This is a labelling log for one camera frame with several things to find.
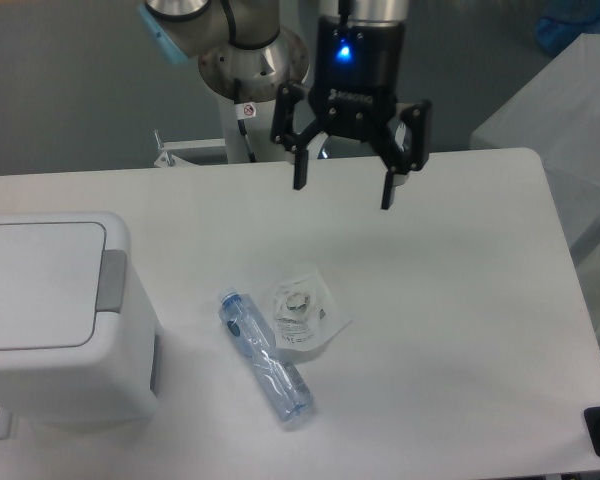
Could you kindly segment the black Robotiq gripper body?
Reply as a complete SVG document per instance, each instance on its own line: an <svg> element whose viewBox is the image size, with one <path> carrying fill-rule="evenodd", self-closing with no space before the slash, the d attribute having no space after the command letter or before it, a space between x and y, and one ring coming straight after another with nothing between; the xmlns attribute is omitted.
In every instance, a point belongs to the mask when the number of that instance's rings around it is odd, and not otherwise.
<svg viewBox="0 0 600 480"><path fill-rule="evenodd" d="M359 141L386 129L396 115L402 22L318 21L314 82L308 94L315 119L330 136Z"/></svg>

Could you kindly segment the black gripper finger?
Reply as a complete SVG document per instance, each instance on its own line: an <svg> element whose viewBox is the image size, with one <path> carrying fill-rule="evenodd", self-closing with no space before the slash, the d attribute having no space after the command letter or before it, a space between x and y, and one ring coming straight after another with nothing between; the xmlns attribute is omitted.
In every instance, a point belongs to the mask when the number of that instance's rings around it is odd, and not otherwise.
<svg viewBox="0 0 600 480"><path fill-rule="evenodd" d="M295 107L305 100L309 90L290 81L282 83L277 90L270 140L284 147L294 157L293 189L302 190L307 183L309 164L309 143L325 130L330 122L322 113L301 132L294 129Z"/></svg>
<svg viewBox="0 0 600 480"><path fill-rule="evenodd" d="M433 104L421 100L408 105L399 113L400 123L410 134L397 142L387 125L378 127L372 134L372 148L386 167L381 209L389 210L395 191L408 179L411 172L419 172L426 165L431 149Z"/></svg>

